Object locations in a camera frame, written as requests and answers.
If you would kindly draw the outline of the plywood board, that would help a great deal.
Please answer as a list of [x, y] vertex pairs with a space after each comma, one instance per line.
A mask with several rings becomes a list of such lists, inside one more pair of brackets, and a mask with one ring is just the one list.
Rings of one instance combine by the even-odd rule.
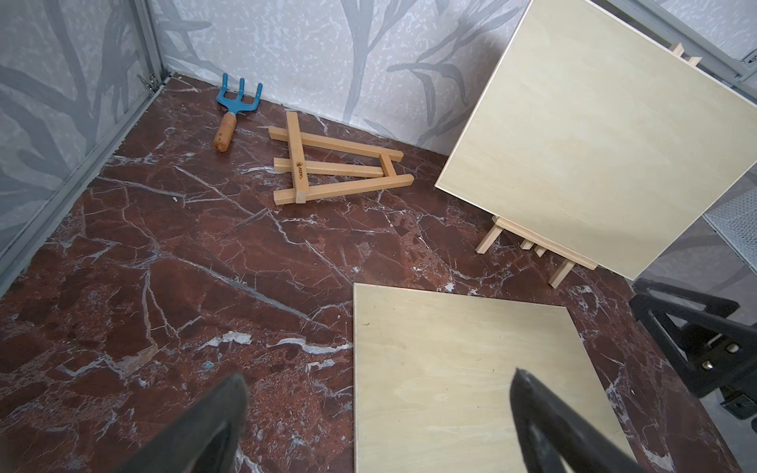
[[756, 108], [589, 1], [534, 1], [437, 186], [637, 278], [756, 162]]
[[524, 471], [520, 369], [630, 451], [565, 307], [365, 284], [353, 295], [358, 471]]

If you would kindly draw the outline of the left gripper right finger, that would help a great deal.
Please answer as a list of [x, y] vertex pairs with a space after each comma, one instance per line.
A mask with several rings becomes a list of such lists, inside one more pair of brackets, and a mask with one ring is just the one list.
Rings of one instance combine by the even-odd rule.
[[516, 370], [510, 404], [528, 472], [644, 470], [526, 370]]

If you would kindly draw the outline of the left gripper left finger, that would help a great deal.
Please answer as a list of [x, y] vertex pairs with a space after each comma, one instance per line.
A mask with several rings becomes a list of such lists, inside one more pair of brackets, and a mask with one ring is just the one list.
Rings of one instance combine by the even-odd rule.
[[248, 409], [246, 382], [230, 374], [116, 472], [231, 472]]

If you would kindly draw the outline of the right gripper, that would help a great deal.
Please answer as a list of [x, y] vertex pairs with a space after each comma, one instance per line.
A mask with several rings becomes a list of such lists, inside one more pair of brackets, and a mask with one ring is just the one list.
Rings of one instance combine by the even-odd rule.
[[635, 319], [687, 389], [699, 398], [718, 389], [723, 409], [756, 431], [756, 326], [731, 319], [739, 303], [647, 279], [633, 290]]

